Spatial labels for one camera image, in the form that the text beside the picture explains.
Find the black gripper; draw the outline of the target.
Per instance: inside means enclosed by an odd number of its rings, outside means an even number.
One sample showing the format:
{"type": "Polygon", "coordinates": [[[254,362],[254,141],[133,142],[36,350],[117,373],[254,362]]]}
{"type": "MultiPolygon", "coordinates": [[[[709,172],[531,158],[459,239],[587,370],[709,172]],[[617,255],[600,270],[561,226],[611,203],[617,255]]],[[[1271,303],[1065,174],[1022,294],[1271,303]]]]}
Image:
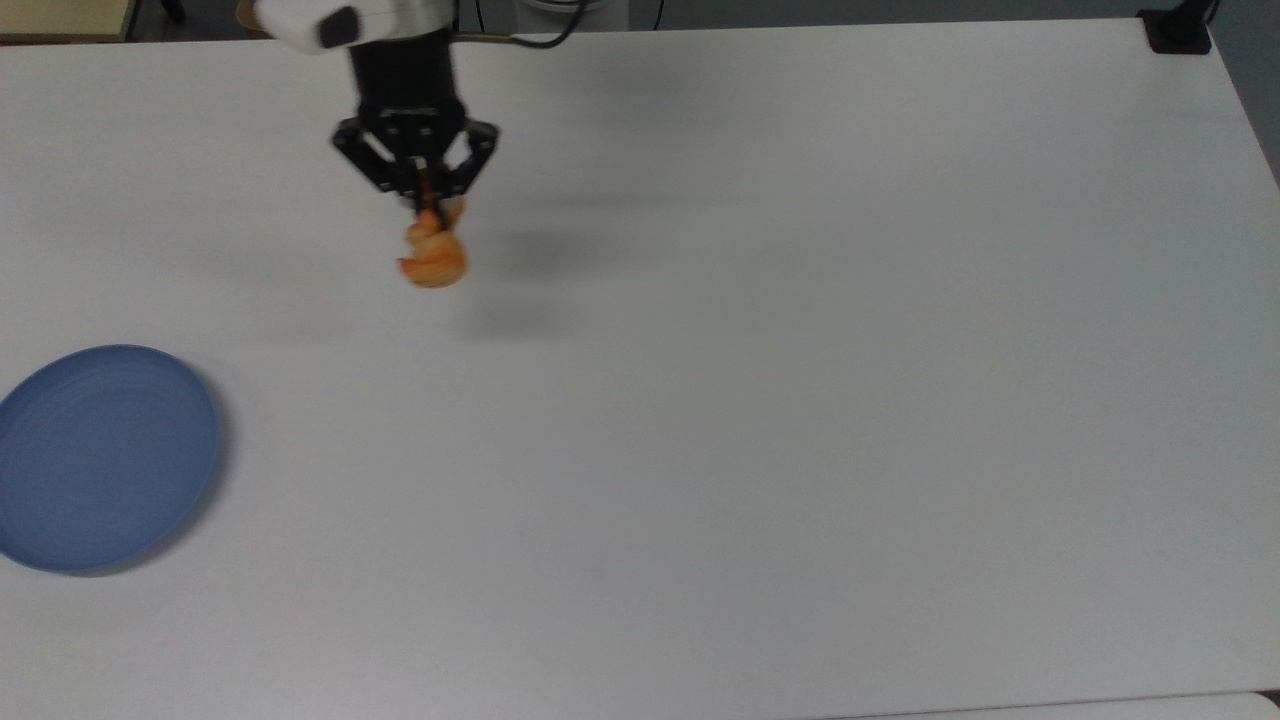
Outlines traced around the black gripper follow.
{"type": "Polygon", "coordinates": [[[413,213],[444,217],[472,188],[498,149],[500,128],[472,120],[456,87],[453,32],[358,44],[348,50],[357,113],[343,119],[332,146],[379,192],[413,213]],[[447,152],[463,138],[467,156],[447,152]]]}

